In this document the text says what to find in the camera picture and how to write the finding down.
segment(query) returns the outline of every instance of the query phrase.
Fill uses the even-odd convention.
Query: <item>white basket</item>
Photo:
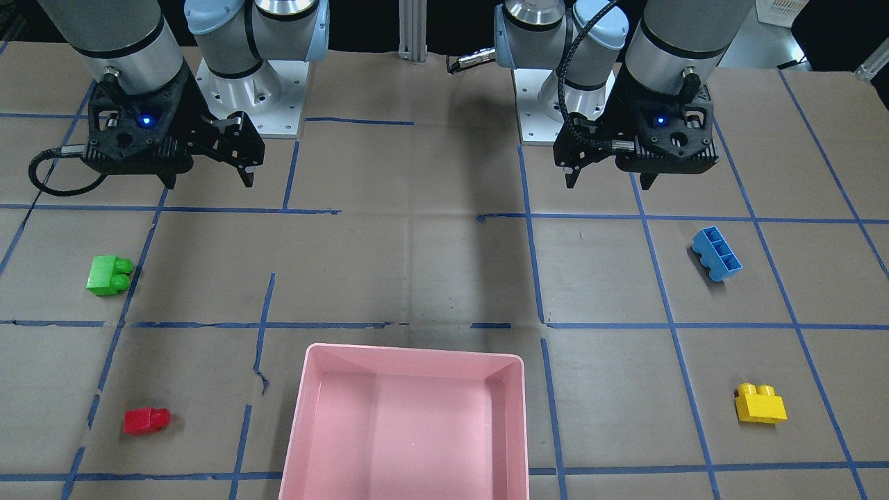
[[[808,0],[757,0],[759,22],[790,28]]]

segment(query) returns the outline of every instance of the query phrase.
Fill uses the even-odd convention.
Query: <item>blue lego brick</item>
[[[692,240],[692,250],[701,256],[701,264],[710,268],[713,281],[722,281],[744,268],[716,226],[698,231]]]

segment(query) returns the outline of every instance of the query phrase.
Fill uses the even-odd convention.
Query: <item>pink plastic bin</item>
[[[316,343],[279,500],[527,500],[525,370],[508,354]]]

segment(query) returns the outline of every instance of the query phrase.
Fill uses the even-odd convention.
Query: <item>red lego brick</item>
[[[157,432],[170,424],[170,410],[152,407],[130,410],[124,414],[124,434],[140,436]]]

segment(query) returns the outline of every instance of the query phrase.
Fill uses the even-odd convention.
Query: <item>toy block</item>
[[[157,432],[170,424],[170,410],[152,407],[139,408],[124,413],[124,434],[141,436]]]
[[[97,296],[116,295],[130,287],[133,265],[130,259],[117,255],[93,257],[86,289]]]
[[[787,420],[784,399],[775,394],[771,385],[754,387],[752,383],[742,383],[738,386],[734,407],[738,410],[738,420],[742,422],[778,423]]]
[[[713,281],[722,281],[744,268],[716,226],[698,231],[692,240],[692,250],[701,256],[701,265],[710,269]]]

